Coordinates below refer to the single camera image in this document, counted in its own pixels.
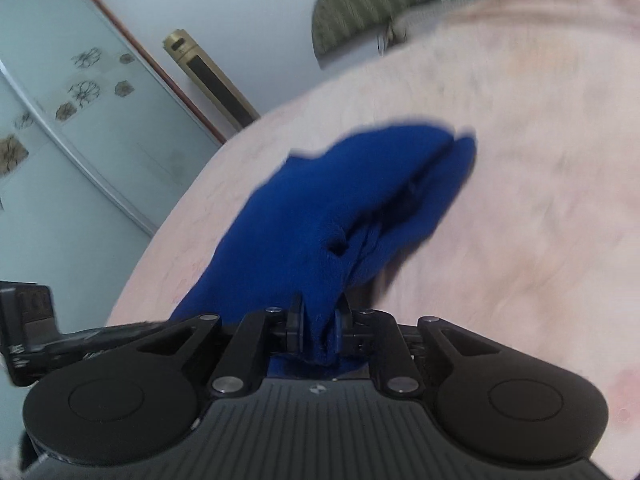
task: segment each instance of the metal screw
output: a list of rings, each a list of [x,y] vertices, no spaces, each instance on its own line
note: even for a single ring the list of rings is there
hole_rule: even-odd
[[[244,382],[240,377],[224,376],[215,379],[211,386],[221,394],[234,394],[242,389]]]
[[[412,377],[394,377],[388,380],[386,387],[398,394],[410,394],[417,390],[420,384]]]

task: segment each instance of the round black pad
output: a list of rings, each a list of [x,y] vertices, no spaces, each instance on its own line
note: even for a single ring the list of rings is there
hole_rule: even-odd
[[[44,451],[74,463],[117,465],[158,453],[190,430],[196,394],[167,359],[110,354],[61,368],[31,389],[22,416]]]
[[[456,441],[489,460],[559,465],[593,452],[607,425],[588,381],[522,354],[460,361],[439,388],[436,418]]]
[[[498,413],[527,422],[551,418],[562,409],[562,395],[554,387],[524,379],[497,384],[489,400]]]
[[[98,379],[78,386],[69,396],[69,406],[86,420],[113,422],[133,414],[144,400],[145,394],[134,383]]]

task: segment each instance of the flower pattern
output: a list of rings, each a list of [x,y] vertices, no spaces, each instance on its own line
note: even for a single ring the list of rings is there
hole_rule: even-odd
[[[78,109],[70,102],[62,103],[56,111],[56,119],[59,121],[66,121],[69,117],[75,114]]]
[[[133,86],[131,85],[131,83],[129,81],[120,81],[117,85],[116,88],[114,90],[114,93],[118,96],[118,97],[126,97],[128,96],[131,92],[133,92],[135,90],[135,88],[133,88]]]
[[[33,124],[31,112],[25,112],[14,120],[14,128],[16,130],[24,130]]]
[[[0,140],[0,175],[13,171],[29,152],[15,136]]]
[[[133,57],[133,54],[130,54],[129,52],[127,52],[126,54],[122,54],[122,56],[120,56],[120,62],[123,65],[128,65],[129,63],[133,63],[136,60],[135,57]]]
[[[79,107],[84,108],[100,96],[100,87],[95,81],[82,81],[72,85],[68,93],[75,99]]]
[[[76,68],[89,68],[91,65],[100,61],[101,55],[102,55],[102,51],[97,47],[93,47],[91,50],[88,50],[87,52],[82,52],[77,56],[73,56],[71,58],[71,61],[74,62],[74,65],[76,66]]]

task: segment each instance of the blue cloth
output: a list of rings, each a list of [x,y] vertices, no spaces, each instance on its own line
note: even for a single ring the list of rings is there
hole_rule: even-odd
[[[305,303],[307,363],[337,363],[335,303],[403,246],[429,237],[471,171],[476,144],[428,124],[348,137],[318,158],[291,155],[249,198],[171,319],[223,322]]]

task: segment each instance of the pink tablecloth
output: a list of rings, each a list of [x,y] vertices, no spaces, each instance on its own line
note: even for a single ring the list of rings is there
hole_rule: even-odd
[[[411,118],[478,135],[431,240],[378,279],[399,322],[442,316],[578,372],[609,403],[594,460],[640,470],[640,0],[481,0],[432,36],[268,114],[171,213],[110,322],[163,319],[289,150]]]

